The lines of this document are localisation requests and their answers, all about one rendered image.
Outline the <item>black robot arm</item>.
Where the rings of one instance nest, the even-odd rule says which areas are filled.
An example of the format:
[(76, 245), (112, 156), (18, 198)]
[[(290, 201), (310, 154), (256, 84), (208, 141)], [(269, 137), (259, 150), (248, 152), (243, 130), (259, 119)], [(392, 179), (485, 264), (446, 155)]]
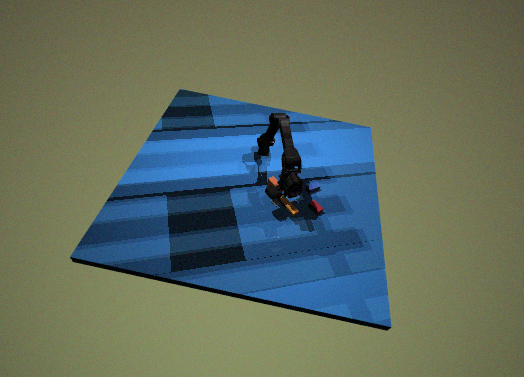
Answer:
[[(297, 173), (301, 173), (302, 162), (301, 157), (299, 156), (298, 150), (294, 147), (291, 129), (290, 129), (290, 119), (286, 113), (271, 113), (269, 116), (270, 125), (266, 133), (261, 134), (257, 138), (258, 143), (258, 155), (269, 156), (269, 147), (275, 144), (275, 134), (278, 129), (280, 129), (282, 144), (283, 144), (283, 154), (282, 154), (282, 172), (281, 177), (285, 180), (285, 189), (287, 197), (294, 198), (298, 195), (301, 195), (303, 188), (301, 187)], [(295, 168), (298, 166), (298, 168)]]

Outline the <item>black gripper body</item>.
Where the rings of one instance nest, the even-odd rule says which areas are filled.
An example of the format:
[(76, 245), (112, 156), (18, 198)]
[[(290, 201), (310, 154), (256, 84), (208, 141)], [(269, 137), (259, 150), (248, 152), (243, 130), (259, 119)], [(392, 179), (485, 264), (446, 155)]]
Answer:
[[(281, 175), (278, 176), (280, 178), (280, 181), (277, 181), (278, 186), (276, 188), (272, 185), (267, 188), (265, 188), (265, 193), (270, 197), (271, 200), (274, 200), (279, 197), (279, 195), (282, 194), (283, 186), (286, 184), (285, 180), (281, 177)], [(301, 186), (303, 186), (303, 180), (297, 175), (299, 183)]]

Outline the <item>orange long bar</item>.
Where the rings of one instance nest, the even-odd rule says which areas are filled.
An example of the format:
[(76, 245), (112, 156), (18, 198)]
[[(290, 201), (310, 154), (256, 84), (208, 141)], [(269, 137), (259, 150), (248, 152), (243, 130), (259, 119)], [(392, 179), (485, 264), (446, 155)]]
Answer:
[[(268, 183), (267, 183), (267, 187), (269, 186), (278, 186), (277, 184), (277, 179), (273, 176), (271, 178), (268, 179)], [(278, 200), (278, 199), (277, 199)], [(294, 216), (296, 214), (298, 214), (298, 210), (294, 207), (294, 205), (283, 195), (281, 196), (280, 200), (278, 200), (287, 210), (288, 212)]]

